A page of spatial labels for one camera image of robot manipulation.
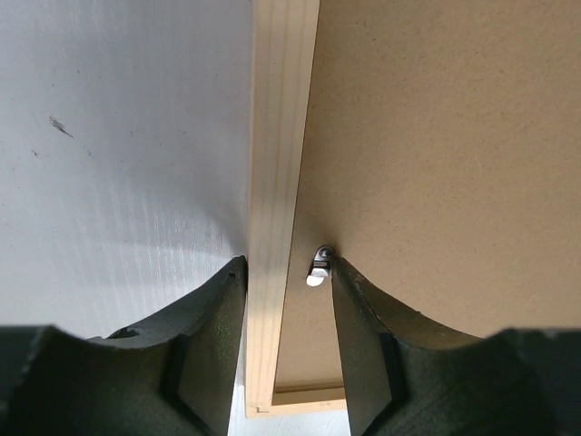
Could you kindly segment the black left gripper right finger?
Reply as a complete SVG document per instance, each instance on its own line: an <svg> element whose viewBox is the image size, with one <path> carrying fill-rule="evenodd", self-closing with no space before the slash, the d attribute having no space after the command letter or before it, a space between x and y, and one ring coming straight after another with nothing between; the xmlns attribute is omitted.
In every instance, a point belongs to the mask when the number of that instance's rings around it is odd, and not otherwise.
<svg viewBox="0 0 581 436"><path fill-rule="evenodd" d="M580 332L459 332L343 258L332 299L354 435L577 435Z"/></svg>

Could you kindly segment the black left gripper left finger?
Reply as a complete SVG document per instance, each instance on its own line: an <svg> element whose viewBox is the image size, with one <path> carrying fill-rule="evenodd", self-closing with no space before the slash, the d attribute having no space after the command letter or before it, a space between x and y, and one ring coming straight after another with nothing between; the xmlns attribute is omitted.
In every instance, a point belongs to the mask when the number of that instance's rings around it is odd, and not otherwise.
<svg viewBox="0 0 581 436"><path fill-rule="evenodd" d="M224 435L247 262L106 338L53 325L1 330L4 435Z"/></svg>

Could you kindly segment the brown cardboard backing board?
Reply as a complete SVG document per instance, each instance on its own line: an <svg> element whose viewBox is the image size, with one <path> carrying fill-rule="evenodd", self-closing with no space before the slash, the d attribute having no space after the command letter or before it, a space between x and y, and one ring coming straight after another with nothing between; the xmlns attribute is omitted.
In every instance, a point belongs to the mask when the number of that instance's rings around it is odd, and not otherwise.
<svg viewBox="0 0 581 436"><path fill-rule="evenodd" d="M324 1L276 388L341 382L333 246L485 337L580 323L580 4Z"/></svg>

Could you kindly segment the light wooden picture frame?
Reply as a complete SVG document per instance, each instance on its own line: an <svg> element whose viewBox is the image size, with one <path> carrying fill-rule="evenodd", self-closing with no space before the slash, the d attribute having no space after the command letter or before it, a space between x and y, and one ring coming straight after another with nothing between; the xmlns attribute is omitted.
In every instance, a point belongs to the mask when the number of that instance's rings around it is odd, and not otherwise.
<svg viewBox="0 0 581 436"><path fill-rule="evenodd" d="M320 4L255 1L252 10L245 414L343 410L341 387L275 391Z"/></svg>

